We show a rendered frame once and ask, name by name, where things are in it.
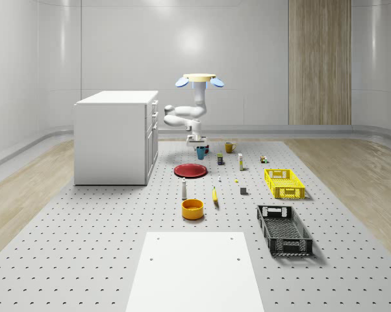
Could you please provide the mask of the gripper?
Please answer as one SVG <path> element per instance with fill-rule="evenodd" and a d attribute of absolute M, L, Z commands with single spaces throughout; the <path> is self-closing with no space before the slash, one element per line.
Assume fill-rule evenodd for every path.
<path fill-rule="evenodd" d="M 206 137 L 200 135 L 188 135 L 186 145 L 194 148 L 206 146 Z"/>

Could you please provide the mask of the red plate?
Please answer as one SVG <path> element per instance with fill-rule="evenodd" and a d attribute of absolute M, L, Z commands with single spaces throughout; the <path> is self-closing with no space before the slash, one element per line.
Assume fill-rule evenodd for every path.
<path fill-rule="evenodd" d="M 200 164 L 180 164 L 174 168 L 175 175 L 188 179 L 203 177 L 207 173 L 207 168 Z"/>

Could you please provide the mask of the drone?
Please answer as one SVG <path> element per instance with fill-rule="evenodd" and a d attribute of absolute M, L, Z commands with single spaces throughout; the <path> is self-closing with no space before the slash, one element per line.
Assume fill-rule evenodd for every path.
<path fill-rule="evenodd" d="M 224 82 L 216 77 L 215 74 L 210 73 L 190 73 L 184 74 L 179 80 L 175 83 L 176 87 L 183 87 L 189 82 L 192 83 L 202 83 L 210 82 L 212 85 L 217 87 L 223 87 Z"/>

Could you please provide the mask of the yellow bowl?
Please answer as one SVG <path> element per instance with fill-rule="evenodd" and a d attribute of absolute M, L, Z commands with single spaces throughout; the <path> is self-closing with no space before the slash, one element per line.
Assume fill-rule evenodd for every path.
<path fill-rule="evenodd" d="M 182 202 L 182 216 L 188 220 L 197 220 L 204 215 L 203 202 L 197 199 L 187 199 Z"/>

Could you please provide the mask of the white cabinet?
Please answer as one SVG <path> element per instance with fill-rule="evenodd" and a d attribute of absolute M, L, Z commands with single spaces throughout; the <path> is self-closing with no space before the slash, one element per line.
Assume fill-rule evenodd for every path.
<path fill-rule="evenodd" d="M 73 106 L 74 183 L 146 185 L 158 154 L 158 92 L 102 91 Z"/>

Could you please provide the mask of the yellow basket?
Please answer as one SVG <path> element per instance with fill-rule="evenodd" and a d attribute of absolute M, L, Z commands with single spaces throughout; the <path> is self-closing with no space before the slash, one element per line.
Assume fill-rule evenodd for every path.
<path fill-rule="evenodd" d="M 291 169 L 265 169 L 264 179 L 275 198 L 305 197 L 305 186 Z"/>

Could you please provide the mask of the white board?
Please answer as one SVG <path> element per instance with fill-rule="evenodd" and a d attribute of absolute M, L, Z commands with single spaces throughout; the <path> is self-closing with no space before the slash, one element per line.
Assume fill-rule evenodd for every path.
<path fill-rule="evenodd" d="M 264 312 L 242 232 L 149 232 L 126 312 Z"/>

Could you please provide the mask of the dark grey basket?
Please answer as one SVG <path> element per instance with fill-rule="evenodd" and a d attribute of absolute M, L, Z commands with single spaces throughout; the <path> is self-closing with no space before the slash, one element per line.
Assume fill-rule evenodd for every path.
<path fill-rule="evenodd" d="M 257 205 L 257 219 L 271 254 L 312 254 L 312 237 L 294 208 Z"/>

